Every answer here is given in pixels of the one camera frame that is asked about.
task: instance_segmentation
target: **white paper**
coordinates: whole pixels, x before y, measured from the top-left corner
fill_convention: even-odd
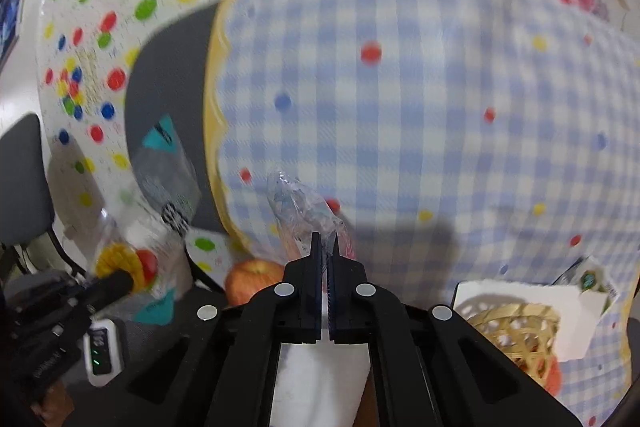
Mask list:
[[[463,318],[511,303],[544,304],[560,315],[554,350],[559,362],[585,356],[607,294],[581,293],[576,286],[548,286],[494,280],[458,284],[453,308]]]

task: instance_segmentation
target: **black chair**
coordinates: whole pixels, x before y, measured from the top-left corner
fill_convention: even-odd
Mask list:
[[[0,244],[15,253],[15,245],[27,245],[49,235],[71,275],[85,272],[60,245],[53,221],[56,214],[42,161],[40,120],[31,113],[0,137]]]

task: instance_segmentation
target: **snack package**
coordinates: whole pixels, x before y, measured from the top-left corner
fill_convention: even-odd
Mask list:
[[[271,210],[278,222],[278,233],[289,261],[309,254],[312,232],[319,232],[322,248],[333,250],[335,233],[340,254],[355,259],[351,239],[344,222],[331,211],[326,201],[298,180],[289,180],[284,172],[272,172],[267,179]]]
[[[133,278],[131,293],[108,308],[110,315],[163,325],[173,317],[184,236],[200,192],[168,116],[146,134],[131,165],[137,183],[127,203],[113,214],[102,210],[92,273],[101,279],[122,269]]]
[[[620,295],[620,292],[613,286],[604,267],[593,257],[578,258],[554,284],[574,284],[583,292],[594,291],[608,294],[601,316],[609,310]]]

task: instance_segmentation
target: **blue gingham tablecloth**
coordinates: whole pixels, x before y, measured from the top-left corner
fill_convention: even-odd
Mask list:
[[[558,398],[604,422],[640,256],[638,45],[543,0],[236,0],[225,32],[218,168],[251,250],[282,260],[281,169],[337,200],[369,279],[420,307],[593,256],[621,297]]]

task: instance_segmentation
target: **woven basket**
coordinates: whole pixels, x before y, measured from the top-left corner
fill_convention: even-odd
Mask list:
[[[533,380],[546,385],[560,322],[551,306],[507,304],[468,321]]]

